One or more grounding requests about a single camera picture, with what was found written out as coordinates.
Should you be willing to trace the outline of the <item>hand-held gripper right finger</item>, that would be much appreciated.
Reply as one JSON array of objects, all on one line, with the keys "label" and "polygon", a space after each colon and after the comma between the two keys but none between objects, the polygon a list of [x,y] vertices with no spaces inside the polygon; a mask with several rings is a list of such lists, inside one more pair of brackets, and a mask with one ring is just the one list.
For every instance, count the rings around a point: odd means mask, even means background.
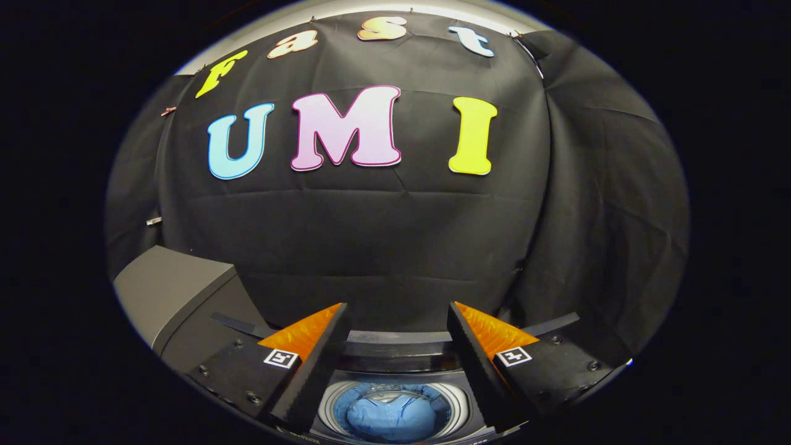
[{"label": "hand-held gripper right finger", "polygon": [[619,338],[587,313],[519,329],[452,302],[447,331],[487,426],[503,433],[581,402],[619,369]]}]

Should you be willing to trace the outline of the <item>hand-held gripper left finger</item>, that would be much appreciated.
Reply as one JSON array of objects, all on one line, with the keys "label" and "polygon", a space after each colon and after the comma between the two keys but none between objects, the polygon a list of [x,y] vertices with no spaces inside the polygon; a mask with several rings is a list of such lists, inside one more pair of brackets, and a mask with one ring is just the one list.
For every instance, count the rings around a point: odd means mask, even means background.
[{"label": "hand-held gripper left finger", "polygon": [[187,372],[250,422],[308,433],[350,332],[339,302],[258,342],[237,341]]}]

